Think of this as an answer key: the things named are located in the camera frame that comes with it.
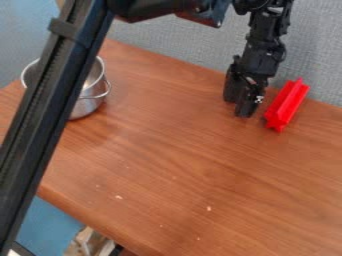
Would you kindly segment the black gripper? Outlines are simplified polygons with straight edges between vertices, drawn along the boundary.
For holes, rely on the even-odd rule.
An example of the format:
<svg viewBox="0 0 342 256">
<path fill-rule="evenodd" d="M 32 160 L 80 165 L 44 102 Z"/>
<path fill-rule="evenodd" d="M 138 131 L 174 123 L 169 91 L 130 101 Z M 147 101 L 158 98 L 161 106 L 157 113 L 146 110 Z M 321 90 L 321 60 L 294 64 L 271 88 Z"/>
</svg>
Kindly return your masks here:
<svg viewBox="0 0 342 256">
<path fill-rule="evenodd" d="M 234 0 L 238 15 L 250 14 L 246 46 L 242 55 L 234 56 L 223 89 L 223 99 L 235 103 L 235 115 L 249 118 L 263 102 L 262 84 L 277 74 L 286 59 L 286 45 L 281 37 L 290 27 L 294 0 Z"/>
</svg>

